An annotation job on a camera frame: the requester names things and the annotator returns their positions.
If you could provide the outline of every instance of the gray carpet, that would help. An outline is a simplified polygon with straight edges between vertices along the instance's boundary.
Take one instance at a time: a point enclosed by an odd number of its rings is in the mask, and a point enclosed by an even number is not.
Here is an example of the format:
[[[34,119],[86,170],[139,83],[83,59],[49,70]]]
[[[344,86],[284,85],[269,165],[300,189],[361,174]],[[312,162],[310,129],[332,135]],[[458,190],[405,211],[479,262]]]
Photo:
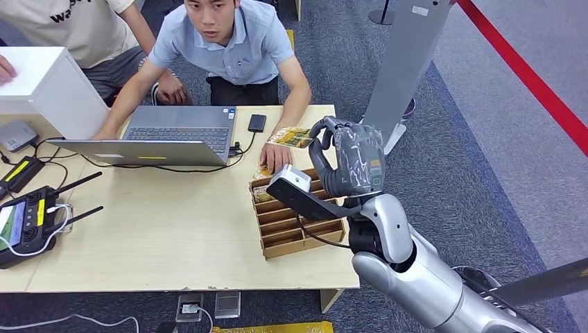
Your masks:
[[[167,1],[148,1],[144,14],[159,26]],[[313,88],[313,103],[334,104],[339,117],[359,120],[369,101],[388,27],[367,19],[382,1],[304,1],[303,21],[294,21],[291,0],[282,1],[281,19],[295,31],[296,54]],[[184,61],[173,68],[189,87],[196,103],[208,103],[204,73]],[[417,112],[386,161],[386,191],[403,203],[409,221],[450,265],[477,266],[502,282],[523,278],[544,267],[522,230],[516,214],[444,83],[431,66],[417,96]],[[136,316],[142,332],[154,332],[171,321],[178,293],[93,293],[0,295],[0,318],[16,325],[80,313],[103,321]],[[212,309],[214,295],[206,294]],[[221,327],[328,320],[337,333],[428,332],[396,304],[362,283],[346,291],[322,315],[317,291],[249,291],[243,293],[242,316],[218,320]],[[525,307],[541,324],[561,333],[578,332],[561,300]],[[207,332],[206,321],[196,332]],[[193,325],[182,326],[194,332]],[[131,324],[102,329],[78,320],[25,332],[133,332]]]

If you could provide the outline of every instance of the man's hand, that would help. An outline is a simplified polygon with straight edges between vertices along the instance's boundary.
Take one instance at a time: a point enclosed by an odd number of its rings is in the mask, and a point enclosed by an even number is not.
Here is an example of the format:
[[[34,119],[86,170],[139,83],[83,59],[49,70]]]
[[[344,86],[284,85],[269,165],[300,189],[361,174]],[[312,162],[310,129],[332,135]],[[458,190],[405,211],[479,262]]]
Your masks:
[[[100,132],[94,135],[91,140],[116,140],[116,133],[100,130]]]
[[[271,173],[276,172],[285,164],[292,164],[290,148],[277,144],[264,144],[259,158],[259,165],[262,164],[267,164]]]
[[[17,71],[8,62],[8,60],[0,55],[0,85],[10,82],[13,78],[17,77]]]
[[[157,98],[168,105],[186,105],[189,101],[188,91],[170,71],[166,71],[159,78],[159,90]]]

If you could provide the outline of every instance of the power outlet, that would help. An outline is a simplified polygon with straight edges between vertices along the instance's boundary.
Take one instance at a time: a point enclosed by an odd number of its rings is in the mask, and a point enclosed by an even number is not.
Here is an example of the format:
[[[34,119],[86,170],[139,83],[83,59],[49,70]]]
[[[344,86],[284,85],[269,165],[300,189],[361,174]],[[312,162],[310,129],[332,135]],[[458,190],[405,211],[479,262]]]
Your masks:
[[[202,311],[196,307],[202,307],[204,296],[201,293],[189,293],[178,298],[178,310],[175,313],[176,323],[193,323],[202,320]]]

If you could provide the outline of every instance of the white t-shirt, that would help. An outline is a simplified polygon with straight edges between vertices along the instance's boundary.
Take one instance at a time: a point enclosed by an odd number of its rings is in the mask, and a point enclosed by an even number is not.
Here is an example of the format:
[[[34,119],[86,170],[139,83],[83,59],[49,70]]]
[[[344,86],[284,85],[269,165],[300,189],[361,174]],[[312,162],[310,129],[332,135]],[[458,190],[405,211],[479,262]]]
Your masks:
[[[91,68],[139,45],[117,13],[133,0],[0,0],[0,19],[35,46],[63,46]]]

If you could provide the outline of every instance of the cable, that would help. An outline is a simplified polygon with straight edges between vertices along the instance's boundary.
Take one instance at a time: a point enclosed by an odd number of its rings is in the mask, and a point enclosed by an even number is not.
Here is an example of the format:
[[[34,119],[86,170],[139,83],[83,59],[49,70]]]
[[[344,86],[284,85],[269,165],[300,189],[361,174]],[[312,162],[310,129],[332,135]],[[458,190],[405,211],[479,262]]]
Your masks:
[[[56,210],[58,210],[60,208],[65,208],[66,209],[65,210],[65,212],[66,212],[66,214],[65,214],[65,220],[61,223],[61,226],[56,231],[54,231],[52,234],[49,235],[49,238],[47,239],[47,242],[45,243],[45,245],[43,246],[43,248],[41,248],[41,250],[38,250],[37,252],[32,252],[32,253],[18,253],[18,252],[15,251],[14,248],[12,248],[12,245],[10,245],[10,243],[6,239],[4,239],[4,237],[0,236],[0,241],[3,241],[6,244],[6,246],[8,247],[8,250],[10,250],[13,253],[13,255],[16,255],[18,257],[32,257],[33,255],[38,255],[40,253],[43,253],[47,249],[47,246],[49,246],[49,243],[51,243],[52,238],[54,238],[54,236],[58,232],[60,232],[61,230],[63,230],[63,228],[65,228],[65,225],[67,224],[67,221],[69,221],[69,219],[71,219],[71,205],[68,204],[68,203],[57,204],[57,205],[49,208],[47,210],[47,214],[51,214],[51,213],[53,213],[54,211],[56,211]]]
[[[49,158],[48,161],[51,161],[51,160],[55,160],[55,159],[58,159],[58,158],[73,157],[73,156],[76,156],[77,154],[78,153],[73,153],[73,154],[69,154],[69,155],[65,155],[65,156],[43,156],[43,157],[39,157],[39,160],[41,160],[42,158]]]
[[[231,164],[228,164],[225,166],[220,166],[216,169],[210,169],[210,170],[177,170],[177,169],[170,169],[165,166],[159,166],[159,165],[121,165],[121,164],[106,164],[106,165],[104,165],[104,164],[98,164],[98,163],[91,161],[87,156],[84,156],[81,154],[80,154],[80,156],[84,160],[87,160],[90,164],[92,164],[98,168],[111,168],[111,167],[121,168],[121,169],[154,168],[154,169],[177,172],[177,173],[211,173],[211,172],[215,172],[215,171],[219,171],[219,170],[223,170],[223,169],[232,167],[235,164],[239,163],[241,161],[241,159],[243,158],[243,151],[241,149],[239,149],[239,151],[240,151],[240,153],[237,153],[237,156],[239,156],[239,159],[237,161],[235,161],[234,163],[231,163]]]
[[[247,146],[247,148],[244,151],[241,151],[241,155],[244,153],[247,153],[249,151],[249,149],[251,148],[251,146],[253,146],[253,140],[255,139],[255,133],[257,133],[257,132],[253,132],[253,135],[251,136],[251,142],[249,142],[249,146]]]
[[[12,163],[9,159],[8,156],[4,155],[4,153],[2,153],[2,151],[0,151],[0,160],[4,163],[4,164],[8,164],[8,165],[17,165],[16,163]]]
[[[210,319],[210,331],[208,331],[208,333],[212,333],[212,327],[214,326],[214,324],[212,322],[212,317],[210,316],[210,314],[208,313],[208,311],[204,310],[204,308],[199,307],[199,306],[196,305],[196,309],[197,310],[201,310],[202,312],[204,312],[208,316],[208,319]]]
[[[57,163],[57,162],[52,162],[51,160],[49,160],[49,161],[47,161],[45,163],[58,165],[58,166],[62,167],[65,170],[65,174],[63,175],[63,180],[61,181],[61,183],[59,184],[59,187],[58,187],[58,189],[60,189],[61,186],[63,186],[63,184],[65,184],[65,180],[67,180],[67,175],[69,174],[69,172],[67,171],[67,168],[65,167],[65,165],[63,165],[61,163]]]
[[[316,239],[316,240],[318,240],[318,241],[321,241],[321,242],[323,242],[323,243],[325,243],[325,244],[329,244],[329,245],[332,245],[332,246],[336,246],[336,247],[338,247],[338,248],[348,248],[348,249],[351,249],[351,246],[349,246],[349,245],[345,245],[345,244],[339,244],[339,243],[335,243],[335,242],[332,242],[332,241],[327,241],[326,239],[324,239],[324,238],[321,238],[321,237],[319,237],[319,236],[316,236],[316,235],[314,235],[312,232],[309,232],[309,231],[308,231],[308,230],[307,230],[307,229],[304,227],[304,225],[302,224],[302,221],[300,220],[300,214],[298,214],[298,213],[296,213],[296,221],[298,222],[298,225],[300,226],[300,229],[302,229],[302,231],[304,231],[304,233],[305,233],[305,234],[307,234],[307,235],[309,235],[310,237],[313,237],[314,239]]]
[[[80,318],[80,319],[84,319],[85,321],[91,321],[93,323],[96,323],[96,324],[98,324],[100,326],[104,326],[104,327],[114,327],[114,326],[118,326],[118,325],[120,325],[120,324],[122,324],[122,323],[124,323],[126,321],[133,320],[135,322],[135,327],[137,328],[137,333],[139,333],[139,321],[135,317],[127,317],[127,318],[123,319],[122,321],[119,321],[118,323],[108,324],[108,323],[102,323],[100,321],[97,321],[94,318],[82,316],[80,314],[72,314],[72,315],[67,316],[67,317],[64,317],[64,318],[54,319],[52,321],[42,321],[40,323],[34,323],[34,324],[28,324],[28,325],[0,326],[0,330],[6,330],[6,331],[22,330],[24,328],[31,328],[31,327],[37,327],[37,326],[43,326],[43,325],[60,323],[62,321],[66,321],[66,320],[71,319],[71,318],[74,318],[74,317],[77,317],[77,318]]]
[[[523,319],[524,321],[527,321],[528,323],[530,323],[531,325],[535,326],[539,331],[541,331],[542,333],[550,333],[548,330],[545,330],[543,327],[539,326],[538,324],[536,324],[534,321],[530,320],[529,318],[527,318],[525,315],[523,315],[521,312],[519,312],[517,309],[515,309],[515,307],[513,307],[512,305],[508,304],[504,299],[500,298],[499,296],[497,296],[495,293],[492,293],[490,290],[486,289],[483,285],[477,283],[476,281],[474,281],[473,279],[471,279],[469,276],[466,276],[465,274],[460,274],[460,277],[466,281],[468,281],[468,283],[473,284],[474,286],[476,286],[477,288],[481,289],[484,291],[484,294],[492,297],[495,301],[498,301],[500,303],[502,303],[505,307],[507,307],[508,309],[511,309],[514,313],[517,314],[518,317],[520,317],[521,319]]]

